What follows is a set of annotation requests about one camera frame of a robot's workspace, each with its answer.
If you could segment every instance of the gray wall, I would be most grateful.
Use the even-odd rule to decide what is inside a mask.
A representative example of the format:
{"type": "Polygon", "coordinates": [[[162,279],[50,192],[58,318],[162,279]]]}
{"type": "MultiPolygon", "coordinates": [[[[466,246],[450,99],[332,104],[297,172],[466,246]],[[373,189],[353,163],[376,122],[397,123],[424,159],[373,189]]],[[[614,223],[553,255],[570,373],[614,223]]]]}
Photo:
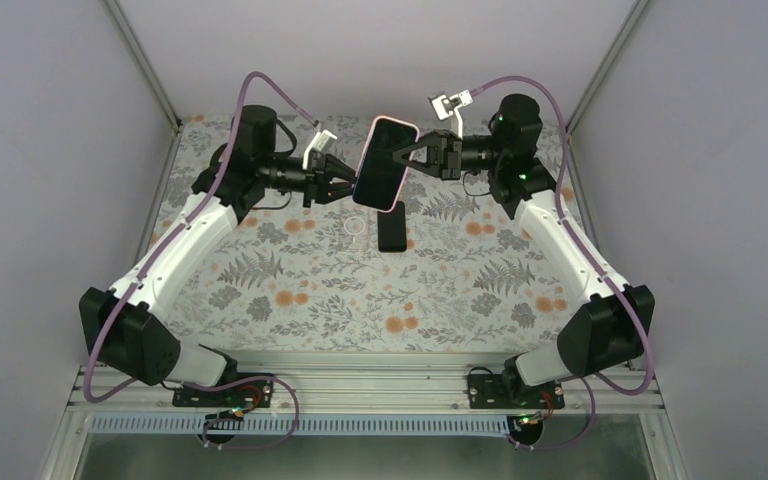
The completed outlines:
{"type": "Polygon", "coordinates": [[[654,2],[574,137],[689,473],[768,478],[768,2],[654,2]]]}
{"type": "Polygon", "coordinates": [[[0,2],[0,478],[37,478],[170,128],[100,2],[0,2]]]}
{"type": "MultiPolygon", "coordinates": [[[[121,4],[182,115],[231,113],[243,77],[262,70],[317,117],[430,118],[428,96],[511,74],[545,83],[569,115],[634,0],[121,4]]],[[[520,90],[495,88],[464,115],[485,119],[520,90]]],[[[251,95],[288,111],[262,84],[251,95]]]]}

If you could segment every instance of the black smartphone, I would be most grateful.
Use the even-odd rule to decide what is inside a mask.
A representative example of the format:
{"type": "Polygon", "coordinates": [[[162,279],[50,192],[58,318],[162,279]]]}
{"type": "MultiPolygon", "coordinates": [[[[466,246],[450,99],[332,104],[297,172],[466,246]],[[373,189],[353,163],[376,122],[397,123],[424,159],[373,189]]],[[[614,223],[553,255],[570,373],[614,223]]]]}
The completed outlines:
{"type": "Polygon", "coordinates": [[[359,205],[389,212],[396,206],[407,167],[393,161],[393,152],[419,138],[419,128],[395,118],[380,116],[372,122],[358,165],[352,199],[359,205]]]}
{"type": "Polygon", "coordinates": [[[396,202],[389,212],[378,212],[378,250],[404,252],[408,249],[405,202],[396,202]]]}

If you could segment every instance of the white ring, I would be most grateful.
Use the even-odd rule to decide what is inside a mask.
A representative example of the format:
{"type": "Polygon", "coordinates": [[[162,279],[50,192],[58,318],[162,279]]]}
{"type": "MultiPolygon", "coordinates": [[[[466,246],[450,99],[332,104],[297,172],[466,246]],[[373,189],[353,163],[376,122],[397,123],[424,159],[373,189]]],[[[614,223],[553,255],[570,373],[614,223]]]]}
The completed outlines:
{"type": "Polygon", "coordinates": [[[345,231],[346,231],[346,233],[348,233],[349,235],[351,235],[351,236],[353,236],[353,237],[354,237],[354,236],[356,236],[356,235],[360,235],[361,233],[363,233],[363,232],[366,230],[366,220],[364,220],[364,219],[362,219],[362,218],[358,217],[357,215],[355,215],[355,216],[353,216],[353,217],[349,217],[349,218],[347,218],[347,219],[346,219],[346,220],[343,222],[343,230],[345,230],[345,231]],[[349,227],[348,227],[347,225],[349,224],[349,220],[352,220],[352,219],[355,219],[355,218],[357,218],[358,220],[360,220],[360,223],[362,223],[362,224],[363,224],[363,226],[360,228],[360,230],[359,230],[357,233],[352,233],[352,232],[350,232],[350,231],[349,231],[349,227]]]}

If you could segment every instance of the floral pattern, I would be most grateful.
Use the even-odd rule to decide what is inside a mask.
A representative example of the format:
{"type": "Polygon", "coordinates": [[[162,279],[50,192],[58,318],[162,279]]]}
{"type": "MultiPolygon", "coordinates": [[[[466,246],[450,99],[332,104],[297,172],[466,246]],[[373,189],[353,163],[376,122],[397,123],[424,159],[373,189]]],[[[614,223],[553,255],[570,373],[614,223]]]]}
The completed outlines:
{"type": "MultiPolygon", "coordinates": [[[[300,144],[312,128],[281,119],[300,144]]],[[[356,166],[371,118],[329,117],[335,155],[356,166]]],[[[439,128],[415,122],[422,131],[439,128]]],[[[191,117],[184,128],[153,240],[171,225],[196,175],[225,143],[230,116],[191,117]]],[[[485,133],[482,124],[467,134],[485,133]]],[[[538,156],[555,175],[557,128],[545,125],[538,156]]],[[[278,149],[289,148],[279,138],[278,149]]],[[[575,193],[564,198],[579,220],[575,193]]],[[[487,192],[486,175],[442,182],[408,174],[402,190],[408,250],[377,249],[376,213],[350,198],[254,211],[182,289],[166,319],[182,339],[222,349],[372,352],[523,352],[552,341],[567,299],[528,232],[487,192]]],[[[286,201],[268,192],[260,206],[286,201]]]]}

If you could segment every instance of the pink phone case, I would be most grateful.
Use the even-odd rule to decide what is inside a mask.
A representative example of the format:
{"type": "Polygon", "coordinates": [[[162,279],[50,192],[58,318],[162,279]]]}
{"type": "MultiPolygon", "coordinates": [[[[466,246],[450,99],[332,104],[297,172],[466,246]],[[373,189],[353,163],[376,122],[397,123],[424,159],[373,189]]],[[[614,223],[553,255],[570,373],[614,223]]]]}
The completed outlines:
{"type": "MultiPolygon", "coordinates": [[[[381,119],[390,120],[393,123],[399,123],[407,127],[412,127],[414,130],[416,130],[416,137],[414,137],[414,142],[417,139],[419,139],[419,127],[417,127],[416,125],[405,122],[404,120],[399,120],[398,118],[388,117],[387,115],[379,115],[375,117],[375,119],[372,120],[372,127],[369,129],[369,135],[366,136],[366,143],[363,144],[363,152],[361,152],[360,154],[360,163],[358,163],[358,168],[355,171],[356,176],[360,174],[360,167],[363,166],[363,159],[366,158],[366,149],[369,147],[369,141],[372,139],[372,132],[375,131],[375,124],[378,123],[378,120],[381,120],[381,119]]],[[[402,194],[402,187],[405,186],[405,179],[407,178],[408,178],[408,168],[405,167],[405,174],[402,175],[402,182],[399,184],[399,190],[396,191],[396,198],[393,199],[393,204],[390,205],[390,208],[388,208],[387,210],[381,210],[374,207],[370,207],[370,208],[374,208],[375,210],[378,210],[379,212],[384,212],[384,213],[392,212],[393,209],[396,208],[396,203],[399,202],[399,196],[402,194]]]]}

